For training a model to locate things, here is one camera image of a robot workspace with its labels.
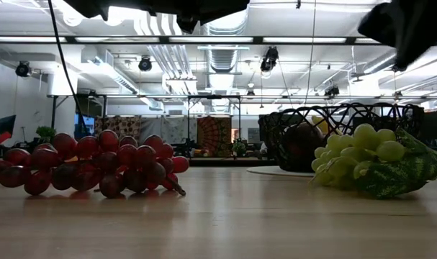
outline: white ceiling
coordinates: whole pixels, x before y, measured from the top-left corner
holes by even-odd
[[[249,36],[306,36],[312,35],[313,28],[313,0],[302,1],[302,8],[295,9],[293,5],[287,6],[276,0],[253,0],[248,12],[248,23],[244,35]],[[371,8],[377,0],[319,0],[317,2],[315,36],[360,36],[356,31],[357,24],[365,12],[359,12]],[[29,0],[4,0],[0,4],[0,35],[52,35],[53,28],[50,16],[47,15],[46,1],[37,1],[42,9],[31,4]],[[59,31],[61,35],[136,35],[133,29],[133,22],[125,20],[121,25],[111,27],[100,19],[86,19],[76,27],[66,26],[63,22],[63,15],[56,9],[57,19],[60,22]],[[201,34],[201,28],[197,27],[194,34]],[[64,46],[67,54],[76,52],[84,46]],[[96,48],[102,52],[109,50],[115,57],[114,64],[125,76],[136,83],[147,92],[160,93],[160,82],[162,81],[161,69],[156,63],[150,72],[140,72],[138,62],[142,55],[150,55],[145,45],[97,45]],[[238,71],[241,75],[235,76],[233,86],[245,91],[248,83],[254,83],[255,88],[260,89],[261,83],[265,94],[282,94],[286,87],[300,88],[299,94],[304,96],[310,80],[310,89],[319,86],[325,79],[331,77],[338,69],[353,62],[351,46],[277,46],[279,51],[280,64],[273,69],[269,79],[261,79],[259,71],[255,72],[254,67],[259,66],[260,58],[266,52],[268,46],[250,45],[249,50],[240,52]],[[353,49],[354,62],[366,63],[386,53],[391,48],[385,46],[356,46]],[[197,49],[197,45],[187,45],[189,62],[193,74],[197,77],[197,88],[201,89],[207,85],[207,71],[204,52]],[[0,51],[11,53],[52,53],[57,55],[58,51],[54,45],[0,45]],[[309,71],[309,61],[322,63],[314,65]],[[428,51],[410,70],[437,58],[437,47]],[[251,66],[245,61],[251,60]],[[78,87],[95,88],[100,92],[117,91],[118,85],[108,76],[87,71],[85,65],[80,66],[86,72],[89,80],[80,80]],[[427,68],[408,73],[399,78],[396,83],[391,81],[381,84],[380,90],[385,94],[391,94],[393,90],[403,86],[423,81],[431,76],[437,75],[437,63]],[[389,72],[375,75],[379,82],[388,81],[393,75]],[[339,81],[344,94],[348,93],[347,81]],[[426,94],[437,86],[427,86],[422,91],[416,91],[415,95]]]

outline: table surface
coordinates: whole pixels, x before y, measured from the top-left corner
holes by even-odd
[[[179,178],[185,197],[0,186],[0,259],[437,258],[437,181],[377,201],[245,168]]]

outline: black wire fruit basket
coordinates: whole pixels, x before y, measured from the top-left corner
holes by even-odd
[[[357,126],[369,123],[375,130],[402,127],[417,137],[423,116],[423,109],[412,104],[352,103],[287,109],[264,115],[258,123],[268,153],[281,169],[312,172],[314,150],[325,147],[332,134],[352,135]]]

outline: fruit basket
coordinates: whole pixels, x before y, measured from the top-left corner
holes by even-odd
[[[325,146],[332,134],[351,135],[363,123],[376,130],[398,127],[417,137],[424,111],[416,105],[341,104],[287,109],[262,116],[258,123],[268,151],[280,168],[312,172],[314,150]]]

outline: ceiling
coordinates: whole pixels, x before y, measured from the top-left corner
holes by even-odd
[[[319,0],[314,9],[313,0],[303,0],[300,9],[296,9],[293,1],[281,0],[252,0],[248,7],[248,20],[243,33],[244,36],[293,36],[293,37],[360,37],[356,28],[366,10],[384,1],[377,0]],[[50,15],[47,11],[47,1],[34,0],[4,0],[0,3],[0,35],[53,35]],[[61,9],[55,9],[58,29],[62,36],[99,36],[99,35],[136,35],[133,21],[129,18],[120,25],[109,26],[101,19],[85,19],[79,25],[71,27],[63,21]],[[169,17],[172,28],[172,17]],[[204,34],[204,28],[197,26],[195,35]],[[199,45],[186,45],[186,52],[192,73],[197,77],[197,89],[210,86],[208,76],[207,56],[205,51],[198,50]],[[89,64],[71,62],[72,55],[80,55],[84,48],[94,48],[98,53],[105,50],[114,56],[114,66],[121,74],[138,85],[147,93],[162,94],[161,87],[163,72],[153,61],[153,69],[140,72],[138,63],[143,55],[150,55],[147,45],[64,45],[65,56],[82,77],[79,88],[92,88],[102,94],[117,94],[120,87],[107,74],[91,68]],[[232,90],[228,93],[245,94],[248,84],[254,83],[256,94],[280,95],[289,93],[300,98],[306,95],[323,95],[325,86],[321,86],[338,70],[355,64],[360,68],[365,63],[378,58],[391,50],[385,46],[348,46],[348,45],[279,45],[279,63],[271,72],[271,77],[262,79],[259,70],[262,56],[268,50],[268,45],[249,45],[247,50],[241,50],[238,55],[238,67],[234,76]],[[55,45],[18,45],[1,44],[0,56],[9,57],[12,53],[51,53],[58,55]],[[423,57],[415,62],[403,76],[397,77],[389,71],[378,72],[362,78],[355,83],[346,80],[347,72],[340,72],[334,79],[341,95],[351,94],[351,84],[356,84],[356,92],[360,87],[364,95],[373,88],[376,93],[393,95],[395,90],[413,83],[424,81],[437,76],[437,62],[419,68],[421,65],[437,59],[437,47],[430,49]],[[53,73],[57,61],[37,64],[36,69]],[[409,93],[421,96],[437,91],[437,84],[428,84]],[[135,103],[139,100],[125,101]],[[408,101],[419,103],[421,100]]]

